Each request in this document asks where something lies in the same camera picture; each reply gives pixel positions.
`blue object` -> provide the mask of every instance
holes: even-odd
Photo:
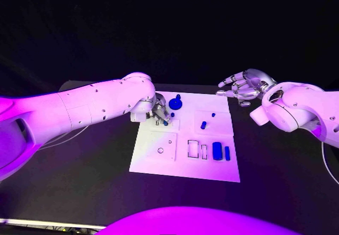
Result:
[[[204,127],[206,127],[206,122],[203,121],[203,122],[201,122],[201,127],[200,127],[200,128],[201,128],[201,129],[204,129]]]
[[[175,95],[175,98],[168,101],[168,107],[170,107],[173,110],[180,109],[180,107],[181,107],[181,101],[180,101],[180,95],[178,95],[178,94]]]
[[[229,147],[227,147],[227,146],[224,146],[224,159],[226,159],[226,161],[230,160],[230,156],[229,156]]]
[[[213,148],[213,160],[222,160],[222,146],[220,146],[220,142],[214,142],[211,144],[211,148]]]

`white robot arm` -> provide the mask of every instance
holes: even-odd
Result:
[[[170,122],[164,103],[149,77],[139,72],[64,92],[27,98],[0,97],[0,181],[47,141],[69,131],[126,112],[131,121],[157,118]]]
[[[302,128],[321,142],[339,148],[339,92],[325,92],[302,83],[276,84],[255,69],[236,73],[217,86],[232,82],[232,90],[217,91],[216,95],[237,98],[240,107],[249,106],[245,100],[262,100],[249,114],[258,125],[269,121],[285,132]]]

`black background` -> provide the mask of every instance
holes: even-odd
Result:
[[[0,94],[132,71],[216,85],[248,68],[333,90],[337,22],[334,1],[1,1]]]

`table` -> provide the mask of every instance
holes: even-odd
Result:
[[[85,84],[69,81],[61,89]],[[217,90],[154,85],[168,92]],[[337,234],[339,185],[323,165],[320,141],[302,129],[285,133],[271,123],[259,127],[248,115],[258,105],[253,100],[242,108],[229,99],[240,183],[128,172],[138,123],[126,114],[35,152],[0,184],[0,218],[105,226],[147,209],[197,206],[245,214],[301,234]]]

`white cable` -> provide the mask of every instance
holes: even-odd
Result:
[[[321,154],[323,154],[323,163],[324,163],[324,167],[325,167],[325,169],[327,169],[327,172],[328,172],[328,174],[330,174],[330,176],[331,176],[333,180],[334,180],[334,181],[336,181],[336,183],[339,184],[339,182],[337,182],[336,178],[333,177],[333,174],[331,174],[331,172],[330,172],[330,170],[328,170],[328,167],[327,167],[325,161],[324,161],[323,142],[321,142]]]
[[[66,132],[64,134],[61,134],[54,140],[48,141],[43,146],[48,145],[51,142],[57,141],[61,137],[66,136],[69,132]]]
[[[61,141],[60,143],[53,144],[51,146],[46,146],[46,147],[40,148],[38,150],[43,150],[43,149],[46,149],[46,148],[50,148],[50,147],[53,147],[53,146],[56,146],[56,145],[59,145],[59,144],[67,142],[72,138],[74,138],[74,137],[82,133],[82,131],[83,131],[86,128],[87,128],[87,126],[86,126],[86,127],[80,130],[80,132],[79,132],[74,136],[72,136],[67,140]]]

